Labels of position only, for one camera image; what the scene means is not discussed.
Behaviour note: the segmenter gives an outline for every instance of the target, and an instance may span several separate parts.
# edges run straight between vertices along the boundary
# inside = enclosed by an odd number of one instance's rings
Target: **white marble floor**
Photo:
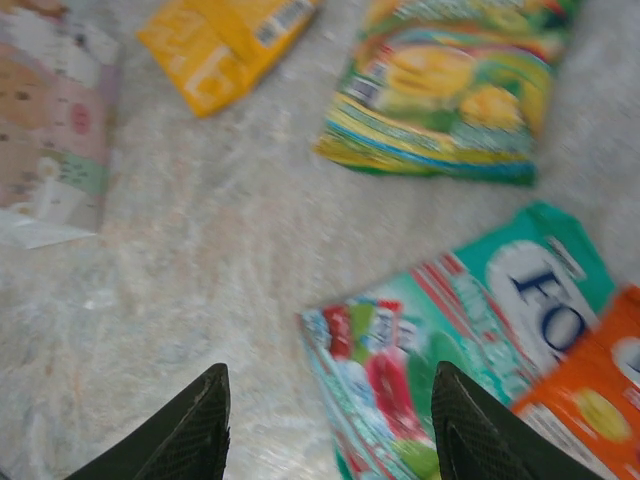
[[[61,479],[227,362],[229,479],[337,478],[293,315],[505,221],[532,198],[640,273],[640,3],[588,0],[536,189],[375,178],[310,153],[366,0],[327,0],[257,91],[196,120],[109,0],[128,55],[102,235],[0,247],[0,464]]]

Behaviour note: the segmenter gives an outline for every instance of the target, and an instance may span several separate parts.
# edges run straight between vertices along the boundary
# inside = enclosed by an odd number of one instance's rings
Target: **orange packet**
[[[604,479],[640,479],[640,288],[513,411]]]
[[[169,0],[138,39],[195,115],[249,93],[324,0]]]

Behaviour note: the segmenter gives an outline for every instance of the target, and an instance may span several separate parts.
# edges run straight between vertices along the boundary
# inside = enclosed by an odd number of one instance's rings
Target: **snack bag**
[[[580,0],[373,0],[317,153],[369,172],[531,183]]]
[[[605,480],[640,478],[640,288],[513,410]]]
[[[438,363],[509,405],[598,325],[613,289],[580,224],[537,203],[466,247],[302,313],[345,478],[439,478]]]
[[[138,33],[193,113],[246,95],[323,0],[169,0]]]

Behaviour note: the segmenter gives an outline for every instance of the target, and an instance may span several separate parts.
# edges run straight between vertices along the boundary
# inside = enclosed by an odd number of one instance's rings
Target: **white oval logo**
[[[541,375],[599,323],[564,266],[531,241],[498,250],[487,265],[487,280],[520,347]]]
[[[640,388],[640,339],[627,337],[613,347],[613,361],[636,388]]]

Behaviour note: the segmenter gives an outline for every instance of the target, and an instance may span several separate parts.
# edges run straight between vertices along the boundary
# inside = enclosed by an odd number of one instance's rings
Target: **green packet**
[[[614,284],[580,223],[545,203],[299,325],[345,478],[439,478],[438,362],[505,405],[598,325]]]
[[[373,0],[315,151],[357,170],[530,184],[580,0]]]

